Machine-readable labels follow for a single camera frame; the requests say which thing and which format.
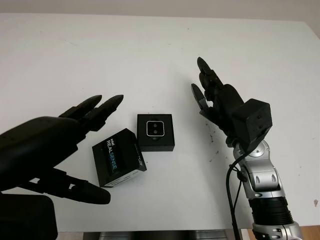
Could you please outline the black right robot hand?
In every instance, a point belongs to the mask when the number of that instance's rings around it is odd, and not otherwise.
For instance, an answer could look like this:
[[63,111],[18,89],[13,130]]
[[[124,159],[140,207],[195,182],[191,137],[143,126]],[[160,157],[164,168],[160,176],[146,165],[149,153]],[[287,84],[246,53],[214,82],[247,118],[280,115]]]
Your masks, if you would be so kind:
[[197,58],[197,65],[204,93],[194,83],[191,84],[191,90],[200,108],[199,113],[224,132],[225,142],[229,148],[232,148],[238,142],[232,113],[243,105],[244,101],[232,85],[221,82],[218,75],[203,58]]

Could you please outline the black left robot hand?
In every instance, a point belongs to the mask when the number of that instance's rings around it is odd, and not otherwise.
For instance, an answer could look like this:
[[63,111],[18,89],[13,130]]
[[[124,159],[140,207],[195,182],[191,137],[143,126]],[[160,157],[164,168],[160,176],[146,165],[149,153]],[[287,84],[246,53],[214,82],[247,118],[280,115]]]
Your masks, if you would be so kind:
[[123,101],[115,95],[98,105],[94,95],[58,117],[41,116],[0,135],[0,189],[23,188],[60,198],[106,205],[111,194],[55,167],[78,150],[89,132],[97,132]]

